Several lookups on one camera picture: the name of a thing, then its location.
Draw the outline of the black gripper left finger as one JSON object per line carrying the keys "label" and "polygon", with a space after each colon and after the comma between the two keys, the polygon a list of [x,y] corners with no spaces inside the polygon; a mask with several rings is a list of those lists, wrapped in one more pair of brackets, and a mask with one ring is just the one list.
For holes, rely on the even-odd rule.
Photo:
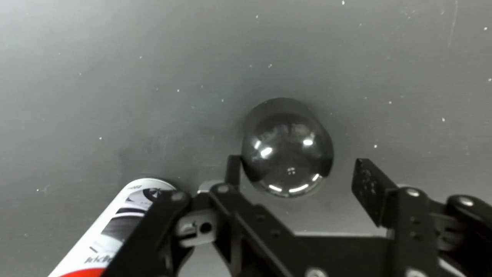
{"label": "black gripper left finger", "polygon": [[238,187],[241,179],[241,158],[229,156],[226,164],[224,182],[232,187]]}

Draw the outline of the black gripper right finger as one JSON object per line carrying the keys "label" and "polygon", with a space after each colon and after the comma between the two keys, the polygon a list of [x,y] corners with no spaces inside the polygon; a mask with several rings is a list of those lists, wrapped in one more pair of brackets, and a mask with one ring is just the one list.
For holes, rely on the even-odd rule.
{"label": "black gripper right finger", "polygon": [[375,227],[385,227],[396,185],[369,159],[356,159],[352,195]]}

